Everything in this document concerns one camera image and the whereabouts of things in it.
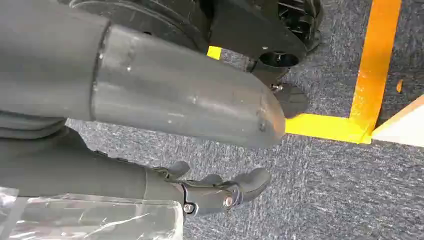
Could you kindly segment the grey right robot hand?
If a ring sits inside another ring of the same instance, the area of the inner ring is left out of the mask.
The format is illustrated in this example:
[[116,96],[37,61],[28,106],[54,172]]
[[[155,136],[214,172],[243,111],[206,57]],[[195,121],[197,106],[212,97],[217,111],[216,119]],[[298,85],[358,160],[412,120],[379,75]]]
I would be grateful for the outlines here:
[[285,133],[278,100],[252,74],[56,0],[1,1],[2,187],[176,201],[206,215],[254,200],[271,181],[264,168],[181,180],[185,162],[147,167],[92,151],[67,119],[251,148]]

